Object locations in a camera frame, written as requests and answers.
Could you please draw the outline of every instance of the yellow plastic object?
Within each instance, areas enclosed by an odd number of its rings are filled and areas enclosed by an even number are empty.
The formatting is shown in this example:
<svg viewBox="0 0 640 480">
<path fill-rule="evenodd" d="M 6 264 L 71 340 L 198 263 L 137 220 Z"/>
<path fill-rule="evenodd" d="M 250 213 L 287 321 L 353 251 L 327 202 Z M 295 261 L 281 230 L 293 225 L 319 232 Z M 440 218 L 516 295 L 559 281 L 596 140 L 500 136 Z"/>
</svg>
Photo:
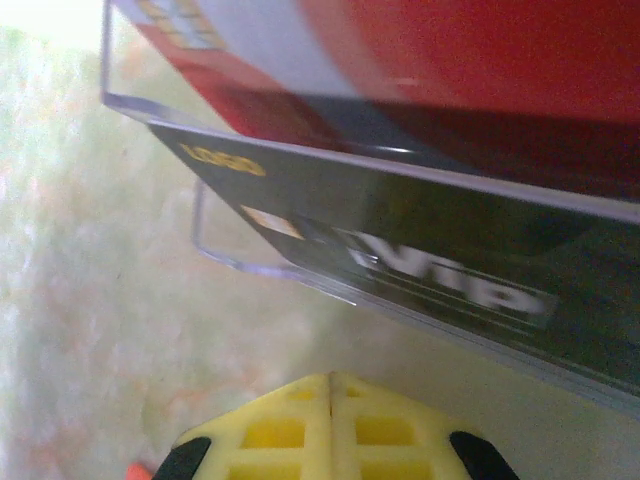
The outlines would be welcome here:
<svg viewBox="0 0 640 480">
<path fill-rule="evenodd" d="M 342 373 L 312 375 L 183 434 L 212 444 L 194 480 L 468 480 L 469 425 Z"/>
</svg>

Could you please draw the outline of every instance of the orange object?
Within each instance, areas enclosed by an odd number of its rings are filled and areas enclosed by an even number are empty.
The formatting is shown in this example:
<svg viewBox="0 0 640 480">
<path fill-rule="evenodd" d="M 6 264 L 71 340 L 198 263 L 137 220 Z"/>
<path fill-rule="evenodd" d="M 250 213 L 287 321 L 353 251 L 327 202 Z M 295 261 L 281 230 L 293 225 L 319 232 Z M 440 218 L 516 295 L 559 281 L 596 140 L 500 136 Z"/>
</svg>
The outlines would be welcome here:
<svg viewBox="0 0 640 480">
<path fill-rule="evenodd" d="M 132 463 L 127 468 L 127 474 L 125 475 L 125 480 L 151 480 L 151 473 L 145 467 L 140 465 L 139 463 Z"/>
</svg>

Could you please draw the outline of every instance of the green-white textured surface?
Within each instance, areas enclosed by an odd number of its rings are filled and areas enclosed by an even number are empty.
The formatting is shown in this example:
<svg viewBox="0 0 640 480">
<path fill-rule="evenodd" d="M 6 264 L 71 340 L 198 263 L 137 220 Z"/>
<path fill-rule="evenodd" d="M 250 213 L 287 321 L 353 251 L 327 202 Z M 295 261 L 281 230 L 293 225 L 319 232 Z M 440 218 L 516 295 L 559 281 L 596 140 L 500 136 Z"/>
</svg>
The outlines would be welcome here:
<svg viewBox="0 0 640 480">
<path fill-rule="evenodd" d="M 122 479 L 187 428 L 344 370 L 484 430 L 523 479 L 637 479 L 640 425 L 189 243 L 193 175 L 98 100 L 100 2 L 0 5 L 0 472 Z M 132 28 L 118 82 L 224 125 Z M 211 242 L 277 255 L 220 201 Z"/>
</svg>

